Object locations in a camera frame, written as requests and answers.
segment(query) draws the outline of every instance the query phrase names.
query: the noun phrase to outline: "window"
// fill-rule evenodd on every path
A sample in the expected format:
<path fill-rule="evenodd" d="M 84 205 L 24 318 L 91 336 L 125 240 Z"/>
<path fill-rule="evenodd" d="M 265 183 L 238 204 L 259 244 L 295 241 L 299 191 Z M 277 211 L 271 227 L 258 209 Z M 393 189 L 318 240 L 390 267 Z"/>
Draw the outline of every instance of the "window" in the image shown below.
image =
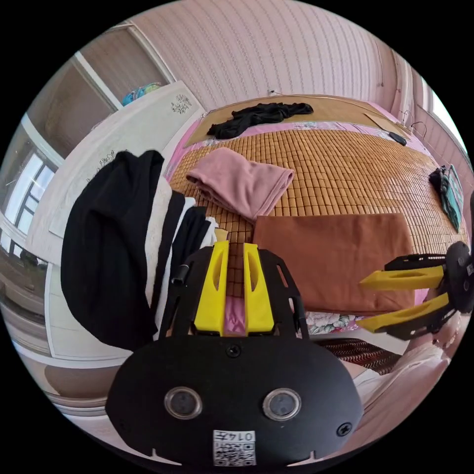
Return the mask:
<path fill-rule="evenodd" d="M 468 151 L 466 149 L 466 145 L 464 145 L 463 139 L 461 138 L 461 134 L 459 133 L 456 125 L 454 124 L 451 115 L 449 115 L 446 107 L 440 101 L 439 97 L 432 92 L 433 94 L 433 115 L 444 124 L 444 126 L 451 132 L 454 138 L 457 140 L 461 148 L 464 150 L 464 153 L 467 155 Z"/>
<path fill-rule="evenodd" d="M 0 171 L 0 209 L 26 237 L 38 203 L 58 169 L 35 146 L 20 125 Z"/>

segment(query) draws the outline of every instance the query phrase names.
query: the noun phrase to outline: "screw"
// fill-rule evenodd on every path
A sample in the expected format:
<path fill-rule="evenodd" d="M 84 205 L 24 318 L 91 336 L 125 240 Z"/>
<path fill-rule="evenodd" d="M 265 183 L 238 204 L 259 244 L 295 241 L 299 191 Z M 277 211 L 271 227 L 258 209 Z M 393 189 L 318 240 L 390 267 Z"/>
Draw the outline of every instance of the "screw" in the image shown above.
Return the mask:
<path fill-rule="evenodd" d="M 130 427 L 124 420 L 119 420 L 118 426 L 120 427 L 122 431 L 130 433 Z"/>
<path fill-rule="evenodd" d="M 241 352 L 242 350 L 240 349 L 240 346 L 238 346 L 237 344 L 232 344 L 231 346 L 228 346 L 226 348 L 226 354 L 229 357 L 238 357 Z"/>
<path fill-rule="evenodd" d="M 337 436 L 346 436 L 352 431 L 352 423 L 343 423 L 336 431 Z"/>

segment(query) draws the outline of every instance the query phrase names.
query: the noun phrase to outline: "pink striped wallpaper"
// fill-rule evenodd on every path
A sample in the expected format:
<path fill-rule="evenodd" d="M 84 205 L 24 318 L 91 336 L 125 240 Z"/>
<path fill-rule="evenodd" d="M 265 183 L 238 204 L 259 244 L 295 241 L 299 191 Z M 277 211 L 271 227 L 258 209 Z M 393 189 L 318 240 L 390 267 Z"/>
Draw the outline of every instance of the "pink striped wallpaper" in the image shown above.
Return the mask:
<path fill-rule="evenodd" d="M 268 89 L 392 109 L 390 48 L 321 8 L 294 0 L 182 0 L 132 20 L 207 110 Z"/>

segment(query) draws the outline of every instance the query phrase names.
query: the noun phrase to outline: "bed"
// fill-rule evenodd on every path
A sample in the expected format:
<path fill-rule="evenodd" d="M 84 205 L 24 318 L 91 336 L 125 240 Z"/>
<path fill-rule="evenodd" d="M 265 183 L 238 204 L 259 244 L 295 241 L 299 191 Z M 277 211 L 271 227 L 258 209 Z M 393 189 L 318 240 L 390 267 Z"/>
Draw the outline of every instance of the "bed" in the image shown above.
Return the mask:
<path fill-rule="evenodd" d="M 232 140 L 219 141 L 205 134 L 211 124 L 227 120 L 232 110 L 276 101 L 307 102 L 314 113 L 251 127 Z M 293 182 L 270 215 L 397 212 L 407 220 L 413 253 L 445 253 L 457 240 L 468 243 L 465 223 L 457 233 L 428 182 L 429 173 L 437 167 L 435 160 L 416 137 L 404 134 L 395 122 L 376 104 L 340 97 L 281 96 L 210 112 L 188 130 L 165 175 L 173 189 L 195 197 L 197 205 L 206 206 L 207 215 L 229 232 L 229 296 L 243 296 L 242 244 L 251 241 L 252 225 L 203 199 L 186 180 L 187 172 L 219 147 L 248 160 L 295 170 Z M 406 137 L 405 147 L 389 136 L 391 127 Z M 355 326 L 354 318 L 346 323 L 344 328 Z"/>

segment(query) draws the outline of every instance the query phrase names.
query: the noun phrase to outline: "black phone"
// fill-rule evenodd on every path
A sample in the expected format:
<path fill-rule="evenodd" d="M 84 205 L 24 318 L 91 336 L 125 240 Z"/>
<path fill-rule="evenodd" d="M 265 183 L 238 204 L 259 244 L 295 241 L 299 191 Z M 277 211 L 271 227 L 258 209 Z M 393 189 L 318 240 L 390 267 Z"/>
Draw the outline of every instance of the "black phone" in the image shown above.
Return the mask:
<path fill-rule="evenodd" d="M 406 140 L 402 136 L 397 135 L 394 132 L 389 132 L 389 136 L 393 138 L 397 143 L 400 143 L 403 146 L 406 145 Z"/>

